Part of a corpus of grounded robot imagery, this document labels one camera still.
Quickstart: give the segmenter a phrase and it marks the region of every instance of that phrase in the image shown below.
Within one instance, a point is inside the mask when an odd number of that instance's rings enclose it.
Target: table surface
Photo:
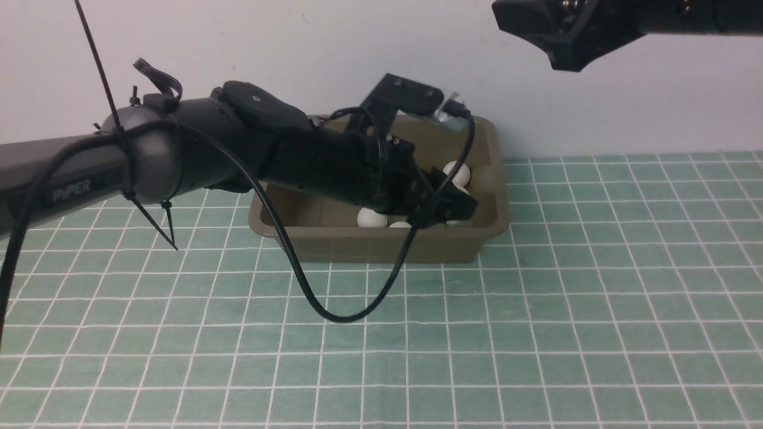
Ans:
[[[0,426],[761,428],[762,160],[506,160],[510,230],[350,325],[251,195],[177,198],[179,252],[112,199],[27,236]],[[339,313],[388,268],[305,264]]]

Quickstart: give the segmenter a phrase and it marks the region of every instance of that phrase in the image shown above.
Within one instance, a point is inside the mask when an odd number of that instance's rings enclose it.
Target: brown plastic bin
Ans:
[[[474,146],[466,160],[472,180],[466,189],[479,201],[477,211],[467,226],[437,225],[419,231],[408,253],[408,263],[470,263],[487,239],[502,234],[509,226],[497,132],[484,118],[476,118],[476,123]],[[339,122],[334,127],[345,125]],[[415,158],[424,169],[442,169],[455,160],[466,139],[466,132],[452,133],[408,116],[398,117],[391,133],[416,144]],[[276,185],[266,186],[266,191],[302,262],[393,263],[408,232],[407,228],[358,227],[356,206]],[[403,219],[392,217],[390,222],[399,220]],[[249,224],[258,235],[278,240],[272,219],[256,196]]]

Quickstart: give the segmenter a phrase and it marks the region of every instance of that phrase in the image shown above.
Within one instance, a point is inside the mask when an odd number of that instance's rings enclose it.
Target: white ball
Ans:
[[[445,165],[443,168],[443,173],[450,174],[450,171],[453,169],[453,167],[456,166],[455,161],[451,161]],[[469,180],[472,178],[472,171],[469,170],[469,167],[466,166],[466,164],[462,165],[461,168],[459,168],[459,172],[456,173],[455,176],[453,176],[453,185],[458,186],[466,186],[469,183]]]
[[[387,226],[387,216],[379,214],[370,208],[358,211],[358,226],[363,228],[383,228]]]

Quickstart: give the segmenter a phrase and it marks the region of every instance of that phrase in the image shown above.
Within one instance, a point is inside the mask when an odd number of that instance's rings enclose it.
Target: black cable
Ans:
[[[432,194],[430,197],[429,206],[434,206],[434,203],[436,201],[436,198],[439,196],[440,193],[444,190],[445,187],[451,181],[453,180],[453,177],[456,175],[456,173],[459,172],[459,169],[464,164],[464,161],[466,161],[466,157],[469,155],[469,152],[472,150],[472,145],[474,143],[475,138],[475,129],[476,124],[475,120],[472,117],[471,113],[468,111],[465,111],[463,113],[463,116],[467,121],[469,122],[469,132],[466,139],[466,143],[464,144],[464,148],[461,152],[461,155],[459,156],[458,160],[456,161],[456,164],[453,167],[453,170],[448,174],[448,176],[445,178],[442,184],[440,184],[440,187]],[[403,242],[403,246],[400,249],[400,253],[398,254],[398,258],[394,263],[394,266],[392,268],[392,271],[387,278],[387,281],[385,282],[384,286],[381,288],[381,291],[376,295],[376,298],[369,304],[366,308],[361,310],[358,313],[349,315],[349,316],[341,316],[338,314],[334,314],[330,311],[328,311],[319,301],[318,298],[315,296],[315,292],[313,292],[313,289],[310,286],[310,283],[307,280],[307,277],[304,275],[304,271],[302,270],[302,265],[299,262],[299,259],[297,257],[297,253],[294,250],[294,247],[291,244],[291,240],[289,239],[288,233],[286,232],[286,228],[281,221],[281,218],[278,216],[278,212],[275,210],[273,203],[270,201],[270,197],[268,197],[268,194],[265,192],[265,189],[262,187],[262,185],[259,184],[259,180],[257,179],[256,175],[252,172],[252,170],[244,164],[244,162],[230,149],[223,146],[216,140],[212,139],[211,137],[203,134],[200,131],[194,130],[189,127],[180,126],[185,131],[189,132],[190,134],[194,134],[197,138],[200,140],[203,140],[206,144],[209,144],[219,152],[221,152],[223,155],[225,155],[228,160],[230,160],[233,164],[236,165],[236,167],[241,171],[241,173],[246,177],[246,179],[250,182],[252,187],[254,188],[254,192],[259,197],[259,200],[262,202],[262,206],[265,208],[265,210],[268,212],[268,215],[273,220],[273,226],[275,228],[275,232],[278,235],[278,238],[281,239],[281,243],[284,247],[284,251],[286,252],[286,257],[289,260],[289,263],[291,264],[291,268],[294,270],[294,274],[297,278],[297,282],[299,284],[300,289],[302,289],[302,293],[304,293],[304,297],[307,298],[307,302],[310,303],[310,306],[318,313],[321,317],[327,319],[328,321],[332,321],[334,323],[352,323],[354,321],[358,321],[369,314],[371,314],[372,311],[374,311],[381,303],[384,301],[384,298],[389,293],[390,289],[392,288],[392,285],[394,284],[394,281],[398,277],[398,273],[400,272],[400,268],[403,266],[403,263],[405,262],[405,257],[408,255],[408,250],[410,249],[411,244],[414,241],[414,238],[416,237],[416,233],[418,232],[419,228],[415,225],[411,226],[410,231],[408,232],[408,235],[405,237],[405,241]]]
[[[117,115],[117,105],[114,104],[114,97],[111,96],[111,89],[108,87],[108,80],[106,79],[106,72],[103,70],[103,64],[101,63],[101,56],[98,55],[98,50],[95,49],[95,40],[90,33],[90,26],[88,20],[85,18],[85,11],[82,10],[82,5],[79,4],[79,0],[74,0],[74,4],[77,7],[77,13],[79,13],[79,21],[82,22],[82,29],[85,30],[85,36],[88,38],[88,44],[90,45],[90,52],[93,54],[95,60],[95,67],[98,68],[98,75],[101,77],[101,83],[103,83],[103,89],[106,91],[106,99],[108,100],[108,108],[111,110],[111,116],[114,118],[114,127],[117,130],[123,149],[127,149],[127,140],[124,137],[124,129],[119,121]]]
[[[27,229],[32,222],[32,215],[40,203],[41,197],[48,182],[53,174],[70,158],[86,150],[92,150],[99,147],[118,145],[121,138],[129,136],[139,136],[160,128],[176,128],[176,125],[170,121],[154,121],[143,124],[124,132],[124,136],[119,137],[114,134],[101,134],[93,137],[87,137],[77,140],[60,150],[35,176],[32,186],[29,189],[24,205],[18,214],[16,223],[11,229],[11,236],[8,238],[8,248],[5,252],[2,270],[0,270],[0,346],[2,345],[3,328],[5,327],[5,314],[8,310],[8,301],[11,297],[11,284],[16,273],[18,259],[21,256],[21,246],[27,235]]]
[[[387,185],[387,180],[388,180],[387,170],[389,169],[388,167],[389,148],[387,147],[386,142],[382,140],[382,135],[379,133],[379,127],[376,123],[376,117],[372,115],[372,113],[367,108],[364,108],[361,106],[351,107],[351,108],[341,108],[339,110],[336,110],[334,113],[332,113],[325,120],[325,122],[321,124],[321,127],[323,127],[325,124],[328,124],[331,121],[335,121],[336,119],[342,118],[347,115],[352,115],[353,113],[363,113],[371,121],[371,126],[374,127],[374,138],[376,139],[376,144],[378,145],[378,159],[379,159],[379,178],[376,184],[376,196],[379,197],[382,195],[382,192],[384,191]]]

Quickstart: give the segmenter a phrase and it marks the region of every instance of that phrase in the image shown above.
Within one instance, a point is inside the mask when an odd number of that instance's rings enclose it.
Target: black robotic arm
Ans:
[[[572,72],[647,34],[763,35],[760,0],[496,0],[493,13]]]
[[[413,158],[414,145],[399,139],[393,144],[388,132],[398,110],[459,131],[466,123],[445,113],[446,106],[463,108],[438,89],[393,75],[377,85],[361,108],[340,111],[338,115],[355,112],[342,132],[322,127],[322,119],[309,118],[246,82],[226,82],[208,98],[181,101],[149,94],[141,102],[133,97],[132,105],[118,110],[125,130],[167,125],[130,139],[125,152],[118,146],[114,119],[108,118],[96,137],[111,144],[79,153],[56,171],[32,224],[120,192],[145,205],[200,188],[251,190],[236,166],[200,142],[199,134],[232,150],[264,182],[387,215],[413,216],[430,194],[428,186],[436,188],[445,175],[421,170]],[[368,135],[373,124],[374,134]],[[59,150],[86,137],[0,146],[0,238],[18,220],[37,172]],[[428,223],[469,219],[475,208],[476,200],[448,185]]]

